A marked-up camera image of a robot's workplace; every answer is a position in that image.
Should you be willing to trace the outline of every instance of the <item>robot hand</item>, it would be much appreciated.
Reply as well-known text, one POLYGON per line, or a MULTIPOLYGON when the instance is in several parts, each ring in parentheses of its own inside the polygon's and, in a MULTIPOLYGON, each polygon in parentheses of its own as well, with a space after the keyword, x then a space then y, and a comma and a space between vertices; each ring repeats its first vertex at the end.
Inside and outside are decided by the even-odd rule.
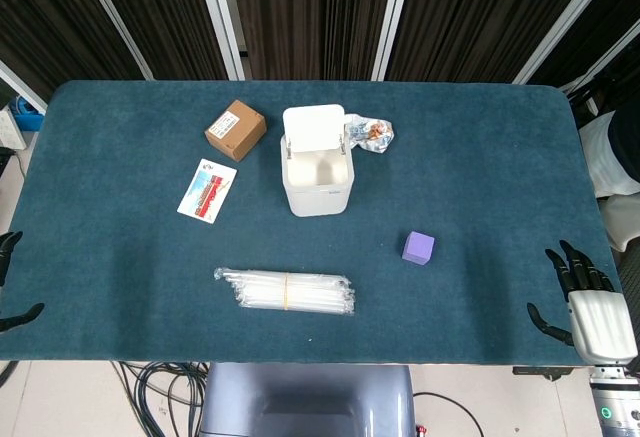
POLYGON ((529 316, 540 331, 575 346, 585 362, 596 366, 589 383, 603 436, 640 437, 640 383, 623 367, 638 354, 627 303, 589 257, 565 241, 560 246, 568 268, 553 250, 546 253, 569 307, 571 332, 547 324, 532 303, 529 316))
POLYGON ((571 332, 547 324, 532 303, 529 317, 543 333, 573 345, 582 359, 591 365, 625 365, 636 355, 629 309, 624 296, 615 292, 605 274, 591 259, 564 240, 560 246, 569 267, 553 250, 546 254, 553 263, 564 299, 569 307, 571 332))
MULTIPOLYGON (((4 287, 4 282, 9 270, 13 247, 18 243, 20 238, 22 238, 22 232, 7 232, 6 234, 0 235, 0 297, 2 296, 2 288, 4 287)), ((32 306, 24 314, 0 319, 0 333, 20 325, 28 324, 40 315, 42 309, 44 309, 44 304, 39 303, 32 306)))

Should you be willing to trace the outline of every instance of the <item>card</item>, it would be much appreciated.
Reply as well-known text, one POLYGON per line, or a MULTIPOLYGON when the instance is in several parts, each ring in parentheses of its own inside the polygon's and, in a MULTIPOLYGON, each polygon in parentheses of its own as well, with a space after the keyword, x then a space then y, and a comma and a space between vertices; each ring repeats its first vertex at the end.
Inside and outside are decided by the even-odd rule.
POLYGON ((213 224, 235 176, 236 169, 202 159, 178 212, 213 224))

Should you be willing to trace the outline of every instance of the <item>white box lid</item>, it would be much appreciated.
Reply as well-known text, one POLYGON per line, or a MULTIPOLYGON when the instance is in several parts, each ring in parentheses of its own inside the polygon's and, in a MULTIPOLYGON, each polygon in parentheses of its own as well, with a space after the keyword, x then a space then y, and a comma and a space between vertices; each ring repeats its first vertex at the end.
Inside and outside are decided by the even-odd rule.
POLYGON ((341 105, 289 107, 282 114, 287 146, 292 152, 337 149, 347 122, 341 105))

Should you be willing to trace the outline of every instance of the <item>white plastic container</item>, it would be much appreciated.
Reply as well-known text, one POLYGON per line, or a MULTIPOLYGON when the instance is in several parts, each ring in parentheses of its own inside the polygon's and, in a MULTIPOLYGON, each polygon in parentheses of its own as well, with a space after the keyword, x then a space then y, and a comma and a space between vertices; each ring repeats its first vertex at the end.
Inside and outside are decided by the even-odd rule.
POLYGON ((291 212, 310 217, 344 211, 354 177, 344 109, 291 107, 282 117, 282 183, 291 212))

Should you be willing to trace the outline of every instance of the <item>bundle of straws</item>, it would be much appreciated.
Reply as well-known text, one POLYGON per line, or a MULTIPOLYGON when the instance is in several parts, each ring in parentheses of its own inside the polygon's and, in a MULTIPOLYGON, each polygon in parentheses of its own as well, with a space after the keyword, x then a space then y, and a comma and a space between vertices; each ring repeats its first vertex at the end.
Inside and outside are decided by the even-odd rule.
POLYGON ((342 275, 225 268, 214 275, 231 284, 242 307, 353 314, 355 293, 342 275))

